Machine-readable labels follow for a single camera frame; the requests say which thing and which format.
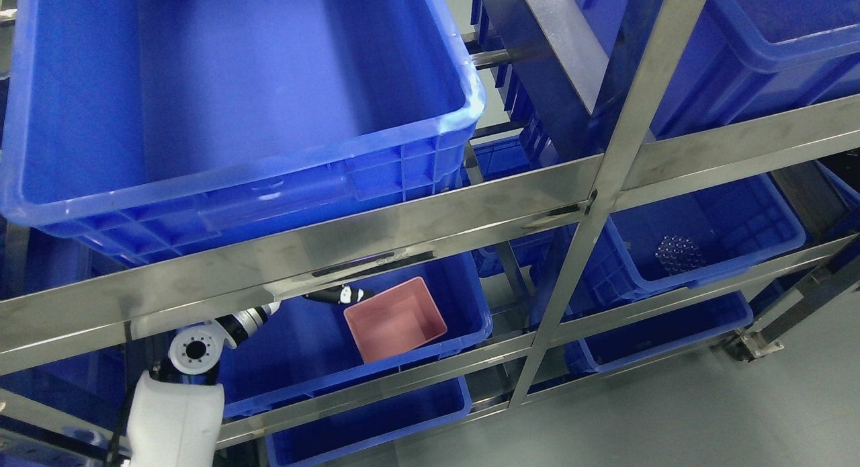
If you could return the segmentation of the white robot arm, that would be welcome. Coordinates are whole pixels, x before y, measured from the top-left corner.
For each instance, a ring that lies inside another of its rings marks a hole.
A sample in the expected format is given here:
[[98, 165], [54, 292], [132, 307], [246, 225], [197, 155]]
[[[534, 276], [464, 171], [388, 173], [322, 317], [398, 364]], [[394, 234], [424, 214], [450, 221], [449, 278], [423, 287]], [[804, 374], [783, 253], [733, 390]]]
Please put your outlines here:
[[218, 370], [279, 310], [256, 306], [182, 329], [162, 359], [143, 371], [111, 438], [107, 466], [211, 466], [225, 393]]

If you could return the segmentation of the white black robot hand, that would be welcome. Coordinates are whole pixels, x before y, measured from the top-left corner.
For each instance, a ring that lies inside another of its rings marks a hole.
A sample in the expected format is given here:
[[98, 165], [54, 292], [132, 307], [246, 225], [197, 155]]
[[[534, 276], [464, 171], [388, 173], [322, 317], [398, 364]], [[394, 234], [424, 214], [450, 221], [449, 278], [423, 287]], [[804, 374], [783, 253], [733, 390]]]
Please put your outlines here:
[[340, 284], [340, 286], [333, 286], [304, 294], [301, 298], [310, 300], [311, 302], [319, 302], [319, 304], [349, 306], [359, 304], [359, 302], [371, 298], [374, 294], [372, 290], [350, 286], [350, 284]]

